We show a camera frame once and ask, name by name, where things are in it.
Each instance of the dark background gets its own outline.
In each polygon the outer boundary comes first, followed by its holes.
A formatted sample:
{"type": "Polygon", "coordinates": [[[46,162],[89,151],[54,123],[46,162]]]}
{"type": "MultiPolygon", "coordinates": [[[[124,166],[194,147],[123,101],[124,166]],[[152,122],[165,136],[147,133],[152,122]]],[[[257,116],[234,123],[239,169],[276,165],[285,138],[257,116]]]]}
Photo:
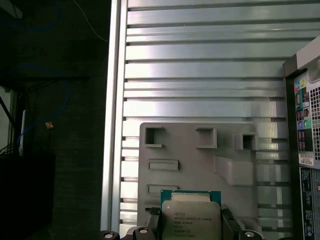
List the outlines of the dark background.
{"type": "MultiPolygon", "coordinates": [[[[56,19],[52,0],[13,2],[24,13],[24,19],[18,21],[27,26],[45,27],[56,19]]],[[[97,33],[109,39],[111,1],[77,2],[97,33]]],[[[49,147],[56,155],[52,223],[28,240],[89,240],[100,230],[108,43],[94,35],[72,0],[57,3],[61,19],[46,32],[29,32],[0,22],[0,71],[32,64],[52,69],[64,77],[89,77],[68,81],[69,102],[52,119],[50,131],[41,124],[25,136],[25,142],[32,143],[34,151],[50,140],[49,147]]],[[[0,19],[15,21],[2,9],[0,19]]],[[[33,69],[21,69],[12,75],[52,76],[33,69]]],[[[65,97],[62,82],[32,93],[27,125],[55,112],[65,97]]],[[[24,222],[19,216],[16,220],[18,231],[24,222]]]]}

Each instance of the horizontal groove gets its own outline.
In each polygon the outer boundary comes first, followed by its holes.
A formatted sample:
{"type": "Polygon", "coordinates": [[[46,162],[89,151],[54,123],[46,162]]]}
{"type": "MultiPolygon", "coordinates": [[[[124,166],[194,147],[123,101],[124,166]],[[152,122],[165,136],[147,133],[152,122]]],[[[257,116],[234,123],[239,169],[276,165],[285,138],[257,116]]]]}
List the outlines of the horizontal groove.
{"type": "Polygon", "coordinates": [[[162,36],[162,35],[199,35],[199,34],[252,34],[252,33],[290,33],[313,32],[320,29],[320,22],[312,24],[305,22],[273,23],[273,24],[240,24],[213,26],[179,26],[179,27],[151,27],[128,28],[127,36],[162,36]]]}
{"type": "Polygon", "coordinates": [[[283,181],[268,182],[268,181],[258,181],[258,187],[290,187],[290,183],[283,181]]]}
{"type": "Polygon", "coordinates": [[[162,63],[207,63],[207,62],[227,62],[227,63],[243,63],[243,62],[272,62],[283,61],[285,62],[288,57],[246,57],[246,58],[176,58],[176,59],[130,59],[126,60],[127,64],[162,64],[162,63]]]}
{"type": "Polygon", "coordinates": [[[284,209],[284,210],[291,210],[291,205],[288,204],[258,204],[259,209],[284,209]]]}
{"type": "Polygon", "coordinates": [[[122,178],[122,182],[137,183],[138,182],[138,178],[137,177],[123,177],[122,178]]]}
{"type": "Polygon", "coordinates": [[[289,161],[288,160],[273,160],[273,159],[257,159],[256,163],[259,165],[288,165],[289,164],[289,161]]]}
{"type": "Polygon", "coordinates": [[[292,42],[292,41],[303,41],[303,42],[311,42],[316,36],[318,36],[318,32],[320,30],[317,30],[317,33],[314,34],[314,37],[287,37],[287,38],[245,38],[245,39],[230,39],[228,36],[225,38],[219,38],[219,39],[184,39],[184,40],[174,40],[174,39],[168,39],[168,40],[133,40],[135,37],[128,37],[127,39],[127,46],[146,46],[146,45],[174,45],[174,44],[219,44],[219,43],[228,43],[228,44],[241,44],[241,43],[274,43],[274,42],[292,42]]]}
{"type": "Polygon", "coordinates": [[[194,4],[186,2],[186,4],[175,4],[163,2],[162,5],[156,5],[150,2],[140,1],[138,4],[132,4],[131,2],[137,2],[129,0],[128,10],[129,11],[147,11],[147,10],[175,10],[175,9],[202,9],[202,8],[225,8],[225,7],[254,7],[254,6],[272,6],[272,5],[299,5],[299,4],[314,4],[316,0],[261,0],[250,2],[248,0],[231,1],[231,2],[220,2],[215,3],[202,3],[203,1],[194,2],[194,4]]]}
{"type": "Polygon", "coordinates": [[[204,22],[182,22],[182,23],[149,23],[140,24],[132,23],[127,25],[128,29],[135,28],[159,28],[159,27],[192,27],[192,26],[227,26],[227,25],[243,25],[243,24],[289,24],[289,23],[317,23],[320,18],[296,18],[296,19],[275,19],[275,20],[239,20],[239,21],[204,21],[204,22]]]}
{"type": "Polygon", "coordinates": [[[127,116],[126,121],[138,121],[149,123],[286,123],[284,117],[148,117],[127,116]]]}
{"type": "Polygon", "coordinates": [[[207,96],[171,96],[171,97],[125,97],[125,101],[128,103],[131,102],[167,102],[167,101],[186,101],[186,102],[206,102],[206,101],[220,101],[220,102],[284,102],[284,97],[271,97],[271,96],[247,96],[247,97],[238,97],[238,96],[224,96],[224,97],[207,97],[207,96]]]}
{"type": "Polygon", "coordinates": [[[282,82],[283,79],[281,77],[171,77],[171,78],[133,78],[126,79],[126,83],[161,83],[168,82],[171,84],[172,82],[184,83],[184,82],[216,82],[216,81],[224,81],[224,82],[237,82],[237,84],[241,84],[242,82],[252,82],[253,84],[259,84],[260,82],[282,82]]]}
{"type": "Polygon", "coordinates": [[[137,225],[136,220],[121,219],[120,224],[137,225]]]}
{"type": "Polygon", "coordinates": [[[291,233],[292,228],[290,227],[262,227],[263,232],[276,232],[276,233],[291,233]]]}

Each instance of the plastic cpu cover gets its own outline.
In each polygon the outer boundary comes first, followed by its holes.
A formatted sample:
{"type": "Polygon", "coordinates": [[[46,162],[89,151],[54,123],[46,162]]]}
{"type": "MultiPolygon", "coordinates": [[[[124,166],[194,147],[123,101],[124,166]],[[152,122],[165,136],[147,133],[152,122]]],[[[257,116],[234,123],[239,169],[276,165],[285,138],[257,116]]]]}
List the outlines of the plastic cpu cover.
{"type": "Polygon", "coordinates": [[[258,136],[247,123],[143,123],[139,139],[137,224],[160,207],[161,190],[220,191],[221,203],[261,231],[253,151],[258,136]]]}

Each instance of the intel xeon processor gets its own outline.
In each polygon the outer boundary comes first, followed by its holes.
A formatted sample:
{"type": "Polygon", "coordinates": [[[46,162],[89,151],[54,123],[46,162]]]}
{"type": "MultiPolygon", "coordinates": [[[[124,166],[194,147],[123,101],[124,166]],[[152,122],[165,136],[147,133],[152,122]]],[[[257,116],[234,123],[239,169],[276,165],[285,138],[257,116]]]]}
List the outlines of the intel xeon processor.
{"type": "Polygon", "coordinates": [[[221,207],[208,193],[172,193],[161,207],[162,240],[221,240],[221,207]]]}

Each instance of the aluminum panel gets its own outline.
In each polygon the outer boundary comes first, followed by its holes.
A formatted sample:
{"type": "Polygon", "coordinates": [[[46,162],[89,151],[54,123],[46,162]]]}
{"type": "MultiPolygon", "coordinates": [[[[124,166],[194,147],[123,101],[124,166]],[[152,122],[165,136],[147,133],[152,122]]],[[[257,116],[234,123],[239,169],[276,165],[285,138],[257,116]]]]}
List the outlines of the aluminum panel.
{"type": "Polygon", "coordinates": [[[152,42],[192,42],[192,41],[252,41],[252,40],[288,40],[288,39],[302,39],[312,40],[319,36],[320,30],[305,30],[305,31],[289,31],[289,32],[239,32],[230,33],[198,33],[198,34],[162,34],[162,35],[138,35],[128,36],[126,41],[128,43],[152,43],[152,42]]]}
{"type": "Polygon", "coordinates": [[[128,25],[317,21],[319,4],[129,11],[128,25]]]}
{"type": "Polygon", "coordinates": [[[281,98],[283,89],[274,90],[143,90],[125,91],[125,98],[281,98]]]}
{"type": "Polygon", "coordinates": [[[257,151],[255,153],[257,160],[288,160],[289,154],[287,151],[257,151]]]}
{"type": "Polygon", "coordinates": [[[290,182],[288,165],[258,164],[256,165],[256,180],[258,182],[290,182]]]}
{"type": "Polygon", "coordinates": [[[283,61],[130,63],[126,79],[149,78],[281,78],[283,61]]]}
{"type": "Polygon", "coordinates": [[[121,183],[121,198],[122,199],[137,199],[138,198],[138,183],[123,181],[121,183]]]}
{"type": "Polygon", "coordinates": [[[192,79],[188,81],[166,79],[157,81],[125,82],[129,90],[284,90],[282,79],[192,79]]]}
{"type": "Polygon", "coordinates": [[[292,237],[290,232],[279,232],[279,231],[263,231],[263,236],[265,239],[270,240],[278,240],[282,238],[289,238],[292,237]]]}
{"type": "Polygon", "coordinates": [[[287,59],[308,41],[127,46],[126,60],[287,59]]]}
{"type": "Polygon", "coordinates": [[[138,178],[138,167],[139,163],[137,161],[122,161],[121,177],[138,178]]]}
{"type": "Polygon", "coordinates": [[[285,118],[284,101],[126,101],[124,117],[285,118]]]}
{"type": "Polygon", "coordinates": [[[259,208],[258,216],[265,218],[291,218],[290,209],[259,208]]]}
{"type": "Polygon", "coordinates": [[[258,186],[258,203],[266,205],[290,205],[290,188],[286,186],[258,186]]]}
{"type": "Polygon", "coordinates": [[[260,23],[260,24],[233,24],[233,25],[197,25],[197,26],[159,26],[159,27],[135,27],[127,29],[127,37],[134,36],[155,36],[155,35],[197,35],[197,34],[251,34],[264,33],[268,38],[268,34],[272,33],[289,33],[302,32],[309,33],[320,30],[320,22],[282,22],[282,23],[260,23]]]}
{"type": "MultiPolygon", "coordinates": [[[[257,176],[263,185],[258,187],[259,206],[264,207],[258,209],[259,216],[290,218],[289,210],[282,209],[290,207],[289,187],[279,187],[289,184],[281,66],[283,58],[320,34],[320,4],[301,0],[112,3],[121,6],[114,21],[121,21],[121,29],[119,41],[112,42],[119,45],[117,85],[111,90],[108,86],[108,92],[113,91],[109,98],[116,98],[116,111],[110,104],[106,111],[106,119],[115,118],[109,139],[110,143],[114,139],[111,229],[120,227],[123,236],[136,221],[131,213],[136,211],[136,161],[143,122],[254,124],[260,147],[257,162],[268,169],[257,176]],[[275,186],[267,185],[273,181],[275,186]]],[[[261,224],[270,227],[268,221],[261,224]]],[[[269,240],[290,234],[264,233],[269,240]]]]}
{"type": "Polygon", "coordinates": [[[122,211],[137,211],[138,204],[133,202],[121,202],[120,210],[122,211]]]}
{"type": "Polygon", "coordinates": [[[128,222],[137,222],[137,212],[134,211],[120,211],[120,219],[122,221],[128,221],[128,222]]]}
{"type": "Polygon", "coordinates": [[[271,217],[259,217],[258,223],[260,226],[269,228],[291,228],[292,221],[290,218],[271,218],[271,217]]]}

